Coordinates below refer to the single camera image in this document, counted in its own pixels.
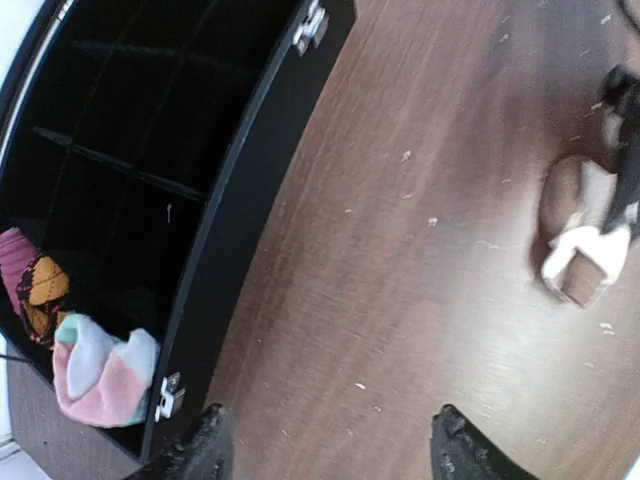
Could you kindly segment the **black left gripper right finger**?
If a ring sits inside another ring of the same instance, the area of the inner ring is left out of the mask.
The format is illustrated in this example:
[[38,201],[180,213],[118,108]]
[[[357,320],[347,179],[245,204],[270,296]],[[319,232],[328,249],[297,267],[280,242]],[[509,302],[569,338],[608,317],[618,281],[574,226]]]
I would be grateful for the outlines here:
[[432,419],[430,457],[436,480],[537,480],[513,462],[454,405]]

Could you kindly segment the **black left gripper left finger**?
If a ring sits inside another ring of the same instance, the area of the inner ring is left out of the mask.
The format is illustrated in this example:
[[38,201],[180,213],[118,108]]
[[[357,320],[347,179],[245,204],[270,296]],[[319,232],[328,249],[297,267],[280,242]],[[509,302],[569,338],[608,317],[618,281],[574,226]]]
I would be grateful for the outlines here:
[[156,459],[126,480],[231,480],[234,440],[227,409],[212,404]]

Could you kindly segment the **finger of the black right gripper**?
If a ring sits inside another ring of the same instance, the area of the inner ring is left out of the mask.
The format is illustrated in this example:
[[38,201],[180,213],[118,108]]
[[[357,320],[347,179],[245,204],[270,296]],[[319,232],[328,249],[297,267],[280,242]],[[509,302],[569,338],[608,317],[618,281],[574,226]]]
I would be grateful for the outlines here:
[[603,137],[617,174],[603,232],[627,225],[631,235],[638,235],[639,74],[624,64],[613,67],[603,81],[600,101]]

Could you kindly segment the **pink mint patterned sock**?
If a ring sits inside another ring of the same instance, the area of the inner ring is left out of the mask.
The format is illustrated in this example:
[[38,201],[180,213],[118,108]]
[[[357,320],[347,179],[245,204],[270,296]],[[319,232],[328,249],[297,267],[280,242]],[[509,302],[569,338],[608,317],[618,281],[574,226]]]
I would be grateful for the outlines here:
[[123,341],[84,314],[65,317],[54,335],[54,389],[67,417],[99,428],[146,419],[160,347],[142,328]]

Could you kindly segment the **beige striped sock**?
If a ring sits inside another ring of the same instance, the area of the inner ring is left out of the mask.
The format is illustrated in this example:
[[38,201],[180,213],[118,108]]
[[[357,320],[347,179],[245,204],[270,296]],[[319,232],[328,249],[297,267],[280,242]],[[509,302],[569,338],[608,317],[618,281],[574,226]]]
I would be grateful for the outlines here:
[[580,308],[613,285],[626,263],[638,225],[639,191],[586,156],[552,165],[539,204],[540,236],[549,253],[540,276],[562,301]]

